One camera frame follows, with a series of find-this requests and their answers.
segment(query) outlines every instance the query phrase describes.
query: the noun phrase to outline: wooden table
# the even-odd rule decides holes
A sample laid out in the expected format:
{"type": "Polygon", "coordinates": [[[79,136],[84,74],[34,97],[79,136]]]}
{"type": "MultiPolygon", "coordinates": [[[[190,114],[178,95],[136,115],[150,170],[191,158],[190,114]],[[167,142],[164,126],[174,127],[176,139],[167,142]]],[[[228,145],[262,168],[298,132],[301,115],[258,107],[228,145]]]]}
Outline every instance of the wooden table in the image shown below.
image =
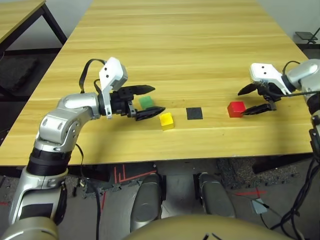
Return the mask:
{"type": "MultiPolygon", "coordinates": [[[[38,18],[43,16],[62,45],[67,37],[51,14],[45,0],[25,0],[0,3],[0,59],[5,50],[14,43],[38,18]]],[[[21,102],[28,96],[15,96],[0,86],[0,101],[21,102]]]]}
{"type": "MultiPolygon", "coordinates": [[[[158,117],[90,121],[78,138],[85,164],[311,152],[302,97],[277,102],[275,112],[228,116],[231,101],[265,103],[256,92],[237,96],[250,82],[251,63],[280,71],[307,59],[254,0],[95,0],[2,144],[0,164],[25,165],[44,115],[61,97],[80,92],[85,63],[111,56],[126,66],[127,86],[156,88],[149,95],[172,113],[175,128],[163,132],[158,117]],[[187,120],[192,107],[202,108],[202,120],[187,120]]],[[[101,67],[90,67],[87,92],[101,67]]],[[[75,150],[70,163],[80,162],[75,150]]]]}

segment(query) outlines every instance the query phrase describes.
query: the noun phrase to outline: yellow cube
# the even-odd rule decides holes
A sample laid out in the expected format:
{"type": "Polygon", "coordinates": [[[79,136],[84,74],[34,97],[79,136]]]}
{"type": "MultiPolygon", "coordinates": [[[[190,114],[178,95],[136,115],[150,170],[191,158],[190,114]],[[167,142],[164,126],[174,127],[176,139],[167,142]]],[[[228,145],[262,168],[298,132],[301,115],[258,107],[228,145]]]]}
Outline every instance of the yellow cube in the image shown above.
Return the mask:
{"type": "Polygon", "coordinates": [[[174,119],[172,118],[171,112],[161,114],[159,118],[163,131],[173,129],[175,127],[174,119]]]}

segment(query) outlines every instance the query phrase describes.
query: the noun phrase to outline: red cube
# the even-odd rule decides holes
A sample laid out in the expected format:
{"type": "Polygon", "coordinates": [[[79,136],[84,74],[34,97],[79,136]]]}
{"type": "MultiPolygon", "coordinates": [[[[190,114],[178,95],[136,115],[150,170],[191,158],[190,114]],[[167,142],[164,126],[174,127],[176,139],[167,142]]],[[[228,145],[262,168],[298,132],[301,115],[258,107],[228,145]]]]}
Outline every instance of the red cube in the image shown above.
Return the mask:
{"type": "Polygon", "coordinates": [[[228,113],[230,118],[242,118],[242,113],[246,110],[243,101],[232,101],[228,106],[228,113]]]}

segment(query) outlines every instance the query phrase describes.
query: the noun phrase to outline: black square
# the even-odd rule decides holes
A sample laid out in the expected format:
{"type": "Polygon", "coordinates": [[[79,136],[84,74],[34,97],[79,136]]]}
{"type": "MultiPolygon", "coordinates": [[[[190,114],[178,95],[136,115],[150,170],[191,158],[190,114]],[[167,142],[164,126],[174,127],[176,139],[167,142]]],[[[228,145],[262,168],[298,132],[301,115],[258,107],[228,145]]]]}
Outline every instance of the black square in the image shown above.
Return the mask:
{"type": "Polygon", "coordinates": [[[187,107],[186,118],[188,120],[204,119],[202,116],[201,107],[187,107]]]}

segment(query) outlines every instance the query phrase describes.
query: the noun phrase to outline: gray floor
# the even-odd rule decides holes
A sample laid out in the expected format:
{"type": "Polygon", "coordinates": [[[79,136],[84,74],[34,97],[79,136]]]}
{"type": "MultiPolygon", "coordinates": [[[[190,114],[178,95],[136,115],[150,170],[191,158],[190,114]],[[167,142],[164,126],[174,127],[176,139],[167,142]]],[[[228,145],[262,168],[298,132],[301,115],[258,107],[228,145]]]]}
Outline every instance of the gray floor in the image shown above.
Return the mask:
{"type": "MultiPolygon", "coordinates": [[[[311,58],[320,58],[320,52],[317,50],[305,50],[311,58]]],[[[38,56],[41,67],[37,70],[31,80],[22,87],[18,94],[32,93],[39,83],[43,74],[50,66],[55,54],[46,54],[38,56]]],[[[0,112],[5,113],[6,118],[0,122],[0,138],[4,138],[6,132],[1,132],[10,128],[15,119],[22,110],[24,103],[0,102],[0,112]]],[[[161,174],[167,175],[167,199],[162,205],[162,217],[171,217],[176,215],[185,215],[192,213],[201,213],[202,207],[194,198],[194,186],[192,173],[194,173],[195,162],[186,163],[184,161],[166,161],[157,163],[157,168],[161,174]]],[[[308,162],[299,163],[301,173],[306,173],[308,162]]],[[[203,164],[203,171],[216,173],[215,161],[209,160],[203,164]]],[[[296,179],[294,183],[260,187],[259,190],[265,190],[261,195],[262,200],[280,215],[286,213],[298,194],[304,182],[304,176],[296,179]]],[[[2,190],[6,191],[7,186],[3,185],[2,190]]],[[[129,234],[130,212],[137,193],[138,186],[125,186],[117,192],[108,191],[104,209],[101,215],[100,234],[101,240],[112,239],[120,240],[129,234]]],[[[320,229],[320,181],[319,176],[313,181],[312,188],[300,209],[300,217],[296,217],[297,228],[311,240],[319,240],[320,229]]],[[[235,192],[252,192],[256,189],[239,189],[235,192]]],[[[229,194],[235,207],[236,216],[248,222],[263,226],[261,219],[253,212],[249,199],[241,196],[229,194]]],[[[249,195],[250,198],[256,198],[256,195],[249,195]]],[[[64,221],[59,226],[60,239],[79,239],[87,240],[95,237],[96,225],[96,200],[93,198],[83,199],[79,194],[77,197],[71,197],[68,200],[67,213],[64,221]]],[[[0,236],[8,227],[9,206],[0,204],[0,236]]],[[[279,222],[279,217],[272,212],[263,214],[268,226],[273,226],[279,222]]]]}

